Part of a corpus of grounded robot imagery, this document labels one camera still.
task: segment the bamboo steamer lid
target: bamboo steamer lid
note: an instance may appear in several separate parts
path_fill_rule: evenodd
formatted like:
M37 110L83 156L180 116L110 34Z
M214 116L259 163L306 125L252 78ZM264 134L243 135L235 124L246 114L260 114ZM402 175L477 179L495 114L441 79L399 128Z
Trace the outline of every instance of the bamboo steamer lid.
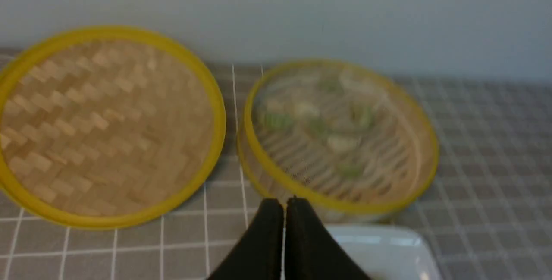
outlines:
M191 52L132 28L72 31L0 83L0 183L23 207L89 229L143 223L203 184L223 146L223 99Z

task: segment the yellow rim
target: yellow rim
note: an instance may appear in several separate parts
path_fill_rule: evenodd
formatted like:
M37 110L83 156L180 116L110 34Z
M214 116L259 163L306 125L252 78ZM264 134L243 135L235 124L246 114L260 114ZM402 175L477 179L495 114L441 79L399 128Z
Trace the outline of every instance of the yellow rim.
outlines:
M224 109L223 96L215 79L205 64L203 64L203 62L201 62L201 60L199 60L199 58L197 58L192 52L182 47L177 42L160 34L122 26L102 26L83 28L54 36L53 38L30 48L26 52L22 53L12 63L8 64L8 66L6 66L3 70L3 77L0 80L0 115L2 115L4 105L12 89L16 86L19 79L37 62L47 58L57 51L63 50L72 44L98 39L131 40L155 46L185 63L199 78L203 84L203 87L205 87L209 100L211 101L214 129L211 148L205 158L205 161L203 162L203 166L201 166L197 172L197 176L184 189L182 189L182 191L170 197L166 201L145 209L144 211L120 217L84 217L61 211L40 201L39 198L29 193L18 182L6 165L6 162L4 162L4 158L1 153L0 186L3 187L6 194L11 197L12 200L26 208L31 213L44 217L49 221L84 229L114 229L129 227L159 217L188 199L199 188L199 186L205 182L213 170L223 149L224 136L226 133L226 113Z
M341 66L348 66L350 68L354 68L355 70L358 70L359 72L364 72L365 74L370 75L370 77L374 79L378 84L382 85L389 91L393 92L394 95L402 97L417 112L418 116L422 119L422 121L424 122L424 126L426 127L428 132L430 132L430 139L431 139L431 144L433 146L434 159L433 159L432 169L430 172L430 177L428 178L426 183L420 186L420 188L418 188L416 192L410 195L410 197L406 197L402 201L398 201L396 203L391 203L391 204L355 204L355 203L348 203L345 201L339 201L337 199L329 198L293 180L290 176L288 176L288 174L286 174L286 172L284 172L284 170L282 170L279 166L277 166L276 163L273 162L268 156L268 154L263 150L262 146L260 145L255 135L254 128L253 128L253 121L252 121L253 102L254 102L255 96L257 95L257 91L259 91L260 87L262 87L264 84L270 81L270 79L272 79L274 76L280 73L284 73L298 66L317 65L317 64L318 65L320 64L337 65L338 64ZM382 213L389 213L393 211L399 211L404 207L406 207L408 204L415 201L416 198L418 198L431 185L437 170L437 164L439 160L439 144L437 142L435 131L433 130L433 126L431 125L430 120L427 118L422 108L418 106L416 101L414 101L414 99L412 99L410 95L404 92L399 86L394 84L390 79L380 76L379 74L371 72L365 68L362 68L361 66L355 66L353 64L349 64L349 63L345 63L337 60L300 60L296 62L283 64L281 66L277 66L274 69L271 69L269 72L267 72L264 75L263 78L261 78L254 85L253 89L247 96L247 100L245 103L245 111L243 114L243 126L246 134L247 142L254 156L260 162L263 169L266 172L268 172L268 174L270 174L277 182L279 182L282 186L288 189L292 194L298 197L304 197L306 199L309 199L309 201L311 201L314 204L318 204L335 211L342 211L346 213L355 213L355 214L367 214L367 213L382 214ZM240 146L238 146L238 154L240 158L243 157ZM270 193L268 193L268 191L264 189L260 185L260 183L258 183L257 178L253 176L250 168L247 166L247 163L243 159L241 160L241 163L243 166L243 171L250 179L251 183L255 186L255 188L260 192L260 194L264 195L265 197L270 197L271 196Z

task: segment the white grid line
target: white grid line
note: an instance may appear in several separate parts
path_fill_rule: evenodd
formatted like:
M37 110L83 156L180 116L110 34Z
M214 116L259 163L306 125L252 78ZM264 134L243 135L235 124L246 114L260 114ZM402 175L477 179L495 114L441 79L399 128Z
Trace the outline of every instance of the white grid line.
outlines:
M489 125L489 123L487 121L485 121L483 119L483 117L481 117L481 115L479 114L479 111L471 105L471 103L470 103L471 99L469 98L469 95L467 95L467 97L465 98L465 101L468 102L468 105L473 108L473 113L475 113L477 115L476 118L479 121L479 124L481 126L484 126L485 128L487 128L487 130L491 131L491 126ZM474 152L476 152L479 156L481 156L481 153L479 152L479 149L475 145L475 141L471 138L471 136L469 134L467 134L467 132L465 132L465 137L467 138L467 140L469 142L471 142L472 150ZM513 175L514 170L512 168L512 165L510 164L506 154L504 153L504 150L499 146L498 141L495 139L495 137L492 134L489 135L489 139L492 141L493 144L495 144L495 150L500 154L499 158L501 158L501 160L502 160L502 165L505 168L508 169L509 174ZM491 172L489 171L488 166L485 165L485 164L483 164L482 166L483 166L483 175L489 181L489 183L491 183L491 188L499 196L499 199L502 201L502 207L506 211L506 214L508 215L508 217L510 219L510 222L513 224L514 228L516 228L516 231L517 231L520 239L522 240L523 245L527 249L532 248L533 245L531 244L528 236L526 235L526 233L524 233L522 227L520 226L519 220L518 220L515 212L513 211L511 205L506 200L506 198L504 196L504 193L502 192L502 189L500 188L500 186L497 183L495 183L495 178L493 178L491 176ZM548 274L549 271L548 271L548 268L546 267L546 264L544 263L544 261L542 261L542 259L537 255L531 254L531 256L533 258L533 261L536 263L536 266L540 269L541 274ZM509 264L508 262L505 262L505 264L509 269L511 268L511 264Z
M23 208L19 208L19 219L17 221L16 229L13 232L12 246L9 249L8 261L6 262L6 270L4 272L4 279L9 280L9 270L12 266L12 260L14 253L16 252L17 237L19 235L19 228L21 227L21 219L23 217Z
M420 86L418 85L418 83L416 81L414 81L414 88L416 90L416 93L421 93L422 92L422 89L420 88ZM433 116L433 111L429 106L426 108L426 112L429 113L430 116ZM441 131L440 127L435 126L435 129L441 133L440 136L444 137L444 134ZM452 148L448 145L448 141L446 141L444 139L440 139L440 140L443 142L443 146L447 149L447 151L452 154ZM459 169L459 166L455 165L455 168L456 168L458 174L461 176L461 180L463 180L464 183L466 183L467 180L465 179L465 175L463 175L461 169ZM454 223L454 226L458 229L458 235L460 236L460 239L462 240L462 243L464 244L464 247L466 248L466 250L468 252L467 254L470 257L471 264L474 266L475 270L477 271L477 274L481 277L481 279L486 279L487 277L485 276L485 272L483 270L483 267L481 266L481 264L479 262L477 262L477 260L475 260L475 257L474 257L474 252L475 251L471 247L471 244L470 244L469 240L467 239L466 233L462 228L462 225L461 225L461 223L460 223L460 221L459 221L459 219L456 215L456 212L454 211L454 206L452 205L452 203L450 203L450 199L448 198L447 192L445 190L443 190L443 188L441 188L440 186L438 186L437 189L441 193L441 196L445 198L443 202L444 202L445 206L447 207L447 211L450 215L450 218L452 219L452 221Z
M236 139L237 139L237 132L240 130L239 123L238 123L238 106L237 106L237 98L236 98L236 72L234 69L234 64L232 64L232 87L234 91L234 116L236 117ZM243 216L245 220L245 227L249 227L249 219L247 216L247 201L245 198L245 184L243 179L243 169L240 165L240 181L242 186L242 199L243 199Z
M209 229L207 228L207 187L203 184L203 225L205 226L205 272L209 276L211 271L209 261Z
M69 244L70 233L71 233L71 228L67 227L65 229L65 239L63 241L63 252L61 254L61 264L60 264L60 274L59 274L60 280L63 280L63 274L65 273L65 258L67 257L67 245Z
M111 280L115 279L115 268L117 263L117 235L119 230L115 229L113 233L113 248L111 249L112 258L111 258Z
M217 246L229 246L234 245L237 242L236 239L233 240L225 240L225 241L217 241L210 244L212 247ZM166 246L166 250L174 250L174 249L199 249L204 246L203 242L196 242L196 243L180 243L175 245L169 245ZM159 251L160 246L142 246L142 247L125 247L125 248L119 248L118 252L126 253L126 252L147 252L147 251ZM88 255L88 254L108 254L111 253L113 249L89 249L89 250L68 250L67 256L73 256L73 255ZM474 256L478 259L484 259L486 258L499 258L501 256L507 256L507 257L527 257L530 256L530 252L534 251L541 255L550 255L552 254L552 247L534 247L532 249L527 248L518 248L518 249L510 249L505 254L501 251L483 251L483 252L477 252L474 254ZM470 256L467 256L465 254L440 254L438 252L437 260L438 261L468 261L471 260ZM20 253L20 254L14 254L13 257L52 257L52 256L62 256L63 251L57 251L57 252L43 252L43 253ZM2 255L0 258L7 258L8 255Z
M463 137L467 140L470 139L469 135L465 131L465 128L463 127L463 123L461 122L461 117L457 114L457 111L456 111L454 105L451 104L450 101L448 101L447 93L444 91L444 89L442 88L442 86L440 84L438 84L438 89L439 89L440 95L442 96L443 101L445 101L445 102L447 102L447 104L449 104L450 111L455 113L455 115L457 116L457 117L454 117L454 118L458 119L459 128L460 128L460 130L463 134ZM474 153L477 152L477 155L480 158L483 158L481 156L481 154L479 154L479 149L477 148L475 143L472 140L468 140L468 143L469 143L469 147L470 147L471 151L474 152ZM452 150L450 147L449 147L449 151L452 152L452 154L454 154L454 150ZM488 170L488 167L485 164L481 164L480 166L482 167L483 170L485 170L485 171ZM471 182L467 178L467 175L464 173L464 170L458 164L457 164L457 171L459 172L459 174L461 176L461 179L464 181L464 187L466 188L466 190L468 191L470 196L473 197L473 203L474 203L475 209L476 209L479 217L481 217L481 219L483 219L484 225L487 228L489 236L491 236L494 247L497 248L499 250L499 252L504 253L505 249L502 246L502 243L500 243L500 241L498 239L498 236L496 235L496 233L495 233L495 231L494 231L494 229L493 229L493 227L490 223L490 220L489 220L489 217L487 216L487 213L485 213L485 211L483 210L483 204L481 203L481 201L479 199L477 199L477 195L475 194L475 191L473 189L473 186L471 185ZM514 277L518 277L516 269L513 268L512 265L509 264L509 262L504 261L504 263L506 265L506 268L508 269L509 274L511 274Z
M160 223L160 249L159 249L159 279L164 280L165 277L165 266L164 266L164 256L165 256L165 215L161 215Z
M251 207L246 208L247 213L256 213L258 208ZM176 215L176 216L186 216L186 215L203 215L207 212L207 215L225 215L225 214L242 214L243 208L228 208L228 209L212 209L212 210L182 210L182 211L171 211L168 213L168 215ZM1 222L15 222L18 221L19 217L5 217L3 219L0 219ZM21 221L37 221L42 220L41 217L23 217Z
M217 240L209 243L210 247L229 246L236 244L236 239L229 240ZM191 242L191 243L174 243L171 245L164 245L164 250L175 249L198 249L205 246L204 242ZM144 252L144 251L159 251L161 246L138 246L138 247L118 247L117 253L126 252ZM86 254L108 254L112 253L113 249L87 249L87 250L67 250L65 253L67 256L71 255L86 255ZM13 257L47 257L47 256L62 256L63 251L54 252L38 252L38 253L16 253ZM0 258L8 258L9 255L0 255Z
M427 217L426 217L425 213L418 207L417 204L414 204L414 208L416 209L416 211L418 212L418 215L420 216L420 221L422 221L422 225L429 232L426 235L426 237L428 239L431 239L431 240L428 240L428 241L430 242L430 244L434 245L434 247L432 247L432 250L434 252L437 252L437 257L442 256L443 254L441 253L441 249L439 248L439 245L437 243L437 239L435 238L435 233L433 232L433 229L430 225L430 222L427 220ZM444 272L446 274L447 278L451 279L452 274L450 273L450 270L448 269L447 265L441 264L440 267L441 267L440 268L441 272Z
M512 129L512 127L510 127L508 122L503 122L503 123L501 123L501 125L507 131L507 134L509 136L513 135L513 129ZM532 158L529 157L528 160L532 161L532 167L534 168L535 163L532 160ZM516 182L517 180L514 179L515 168L512 166L512 164L510 162L508 162L508 160L506 160L505 163L506 163L506 168L509 171L511 171L511 173L510 173L511 176L510 177ZM542 224L543 227L548 226L550 223L548 223L548 221L546 221L546 219L544 218L544 215L542 215L542 212L540 211L540 208L537 207L536 200L534 199L534 197L532 197L532 195L527 191L526 184L524 184L523 182L517 181L517 185L518 185L519 191L522 194L522 197L526 200L527 204L532 207L534 213L537 215L538 221ZM552 239L552 233L551 233L550 229L544 229L544 232L546 233L546 235L548 235L548 237L550 239ZM533 257L533 261L536 263L537 267L541 270L541 273L542 274L550 274L550 269L546 266L546 263L542 260L542 257L537 255L534 251L530 251L530 252L531 252L531 256Z

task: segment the grid pattern tablecloth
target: grid pattern tablecloth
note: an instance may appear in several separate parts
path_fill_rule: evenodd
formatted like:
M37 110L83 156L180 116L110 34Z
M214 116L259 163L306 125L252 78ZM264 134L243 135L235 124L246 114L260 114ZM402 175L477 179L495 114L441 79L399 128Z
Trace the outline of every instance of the grid pattern tablecloth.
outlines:
M0 194L0 280L191 280L217 267L260 203L243 179L235 134L263 68L210 68L228 121L203 189L161 219L101 232L42 221ZM433 186L394 224L427 239L446 279L552 278L552 88L396 81L433 120L441 156Z

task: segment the white wall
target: white wall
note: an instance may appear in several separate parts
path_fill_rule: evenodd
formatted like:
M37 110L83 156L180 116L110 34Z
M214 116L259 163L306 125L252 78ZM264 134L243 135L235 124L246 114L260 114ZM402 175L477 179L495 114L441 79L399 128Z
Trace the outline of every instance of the white wall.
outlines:
M552 81L552 0L0 0L0 46L106 23L164 32L208 60Z

